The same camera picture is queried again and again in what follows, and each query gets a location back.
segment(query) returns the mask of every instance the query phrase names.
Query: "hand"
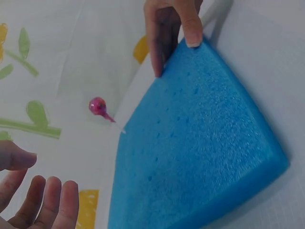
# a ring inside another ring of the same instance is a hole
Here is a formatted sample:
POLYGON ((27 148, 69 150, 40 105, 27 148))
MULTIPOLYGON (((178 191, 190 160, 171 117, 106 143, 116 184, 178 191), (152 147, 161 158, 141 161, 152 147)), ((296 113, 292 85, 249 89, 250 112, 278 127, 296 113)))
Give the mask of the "hand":
MULTIPOLYGON (((27 169, 36 160, 35 154, 20 149, 10 141, 0 141, 0 171, 10 170, 0 183, 0 213, 8 206, 27 169)), ((78 209, 78 186, 75 182, 67 181, 61 188, 61 182, 56 177, 46 181, 36 176, 17 214, 7 222, 0 217, 0 228, 75 229, 78 209)))
POLYGON ((178 44, 182 24, 188 47, 198 47, 203 28, 198 12, 203 0, 146 0, 146 36, 156 77, 178 44))

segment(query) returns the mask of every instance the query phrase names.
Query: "finger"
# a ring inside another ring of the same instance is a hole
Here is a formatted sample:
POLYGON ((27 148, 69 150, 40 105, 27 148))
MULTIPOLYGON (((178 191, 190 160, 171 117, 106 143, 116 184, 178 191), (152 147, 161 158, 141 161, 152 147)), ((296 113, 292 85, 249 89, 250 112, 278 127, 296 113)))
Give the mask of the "finger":
POLYGON ((33 229, 50 229, 56 219, 61 198, 61 181, 57 177, 47 180, 42 207, 33 229))
POLYGON ((36 161, 36 154, 19 148, 12 141, 0 141, 0 171, 24 170, 32 167, 36 161))
POLYGON ((53 224, 54 229, 74 229, 79 210, 78 185, 74 181, 67 181, 62 186, 59 213, 53 224))
POLYGON ((27 170, 11 171, 0 183, 0 212, 10 203, 13 195, 20 187, 27 170))
POLYGON ((157 3, 158 1, 147 1, 144 5, 144 15, 147 44, 152 60, 152 68, 155 76, 160 77, 163 71, 164 60, 159 36, 160 28, 156 18, 156 12, 158 10, 157 3))
POLYGON ((46 180, 42 176, 33 178, 20 210, 9 220, 12 226, 16 228, 28 228, 33 224, 41 206, 45 184, 46 180))
POLYGON ((173 0, 173 7, 180 16, 188 47, 198 47, 203 41, 203 28, 193 0, 173 0))
POLYGON ((178 45, 178 35, 180 27, 180 23, 175 23, 174 25, 172 25, 172 53, 175 51, 178 45))

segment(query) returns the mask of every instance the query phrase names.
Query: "small pink object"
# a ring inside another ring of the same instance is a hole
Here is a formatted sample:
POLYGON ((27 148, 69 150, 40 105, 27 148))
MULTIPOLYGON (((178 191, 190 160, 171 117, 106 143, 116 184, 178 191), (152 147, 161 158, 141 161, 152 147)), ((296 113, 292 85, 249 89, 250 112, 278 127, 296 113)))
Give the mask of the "small pink object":
POLYGON ((92 99, 89 102, 89 110, 92 112, 92 114, 100 115, 100 116, 104 117, 105 119, 109 120, 110 122, 116 124, 116 121, 113 118, 111 118, 109 114, 107 114, 106 102, 102 98, 95 97, 94 99, 92 99))

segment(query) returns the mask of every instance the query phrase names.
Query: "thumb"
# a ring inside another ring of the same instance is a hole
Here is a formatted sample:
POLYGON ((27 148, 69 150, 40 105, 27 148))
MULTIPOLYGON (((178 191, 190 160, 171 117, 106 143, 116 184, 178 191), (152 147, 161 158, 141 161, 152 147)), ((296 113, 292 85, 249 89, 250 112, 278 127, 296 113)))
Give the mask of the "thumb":
POLYGON ((203 28, 194 0, 174 0, 173 7, 180 16, 187 46, 198 47, 203 41, 203 28))
POLYGON ((11 141, 0 141, 0 171, 24 170, 32 167, 36 161, 36 154, 19 148, 11 141))

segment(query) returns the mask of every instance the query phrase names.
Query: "green leaf print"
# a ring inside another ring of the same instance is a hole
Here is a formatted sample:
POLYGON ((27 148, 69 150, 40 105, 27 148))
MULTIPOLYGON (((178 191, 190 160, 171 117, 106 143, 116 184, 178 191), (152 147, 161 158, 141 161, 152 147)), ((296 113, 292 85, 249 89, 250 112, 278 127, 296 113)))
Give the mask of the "green leaf print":
POLYGON ((14 70, 12 64, 6 65, 4 68, 0 70, 0 80, 4 79, 5 77, 9 76, 11 72, 14 70))
POLYGON ((3 140, 13 141, 7 131, 0 131, 0 141, 3 141, 3 140))
POLYGON ((19 53, 23 59, 26 59, 30 51, 30 39, 25 28, 22 28, 19 35, 19 53))
POLYGON ((30 101, 27 104, 26 112, 32 122, 39 127, 47 128, 49 122, 43 104, 39 101, 30 101))

